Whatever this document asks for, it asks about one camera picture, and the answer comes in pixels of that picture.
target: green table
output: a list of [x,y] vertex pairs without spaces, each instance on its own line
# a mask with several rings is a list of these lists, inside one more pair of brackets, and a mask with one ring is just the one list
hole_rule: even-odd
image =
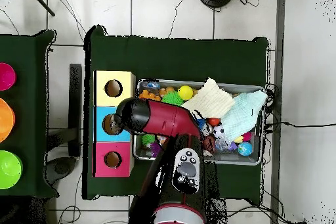
[[[135,160],[131,176],[93,177],[93,72],[131,71],[140,78],[205,81],[265,86],[267,39],[253,41],[109,37],[102,26],[85,36],[85,118],[83,197],[133,195],[140,192],[151,161]],[[218,165],[221,198],[244,198],[259,204],[261,164]]]
[[0,196],[57,195],[43,176],[47,155],[46,52],[53,39],[51,30],[35,36],[0,35],[0,62],[10,64],[17,76],[10,89],[0,91],[15,113],[13,130],[0,143],[0,150],[16,154],[23,163],[20,180],[10,189],[0,190]]

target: pink bowl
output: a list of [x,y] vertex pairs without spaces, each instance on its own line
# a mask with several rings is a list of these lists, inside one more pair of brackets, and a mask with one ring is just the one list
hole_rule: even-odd
[[9,64],[0,62],[0,91],[4,91],[13,86],[16,74]]

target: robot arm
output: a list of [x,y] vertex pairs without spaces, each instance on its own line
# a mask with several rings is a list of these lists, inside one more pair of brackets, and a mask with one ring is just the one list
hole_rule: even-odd
[[125,99],[114,129],[170,137],[152,162],[129,224],[205,224],[201,133],[187,109],[150,99]]

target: orange bowl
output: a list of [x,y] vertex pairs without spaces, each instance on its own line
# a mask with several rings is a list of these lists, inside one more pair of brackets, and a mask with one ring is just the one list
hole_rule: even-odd
[[8,137],[14,123],[15,115],[12,108],[3,99],[0,99],[0,143]]

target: bowl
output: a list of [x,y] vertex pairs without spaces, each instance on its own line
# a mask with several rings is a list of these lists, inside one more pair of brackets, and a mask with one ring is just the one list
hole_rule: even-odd
[[16,73],[13,68],[4,62],[0,62],[0,91],[13,86],[16,80]]
[[0,99],[0,143],[8,137],[14,123],[15,115],[12,108],[3,99]]
[[0,189],[13,187],[22,174],[22,161],[15,154],[0,150]]

